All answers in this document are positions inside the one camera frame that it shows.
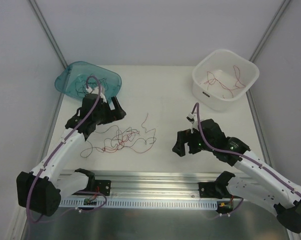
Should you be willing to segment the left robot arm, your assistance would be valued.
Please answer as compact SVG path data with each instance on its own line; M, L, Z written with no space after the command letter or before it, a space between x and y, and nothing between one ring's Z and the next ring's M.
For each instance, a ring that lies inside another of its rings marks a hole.
M65 179L59 181L58 178L77 148L86 142L97 126L126 116L117 97L111 97L111 102L113 109L103 94L87 94L81 107L65 124L55 148L30 172L22 171L17 176L18 204L26 208L27 213L34 211L50 217L63 199L79 192L85 195L97 193L95 175L90 170L78 168Z

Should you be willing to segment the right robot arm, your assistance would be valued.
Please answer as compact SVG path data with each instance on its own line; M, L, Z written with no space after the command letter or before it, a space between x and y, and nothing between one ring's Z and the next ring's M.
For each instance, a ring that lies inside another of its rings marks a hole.
M215 181L199 183L199 194L204 198L225 199L239 197L258 205L275 215L289 231L301 233L301 186L280 175L264 163L243 141L225 136L212 119L198 122L194 115L187 117L190 129L177 132L172 151L183 157L189 154L211 152L219 161L234 167L253 179L245 182L229 171L223 171Z

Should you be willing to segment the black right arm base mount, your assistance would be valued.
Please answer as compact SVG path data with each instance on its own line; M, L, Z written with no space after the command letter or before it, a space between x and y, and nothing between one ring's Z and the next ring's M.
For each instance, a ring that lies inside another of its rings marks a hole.
M198 192L200 198L215 198L215 199L226 199L231 198L232 195L227 190L229 181L235 177L235 174L224 171L222 172L215 181L209 182L198 182Z

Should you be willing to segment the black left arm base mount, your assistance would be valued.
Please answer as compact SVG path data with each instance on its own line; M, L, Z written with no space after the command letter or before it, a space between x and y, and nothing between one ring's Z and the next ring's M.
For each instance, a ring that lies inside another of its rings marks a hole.
M95 178L95 174L92 171L78 168L74 171L75 173L81 173L88 177L88 183L86 188L77 191L74 195L89 195L89 192L101 193L105 196L110 195L111 181L110 180L98 180Z

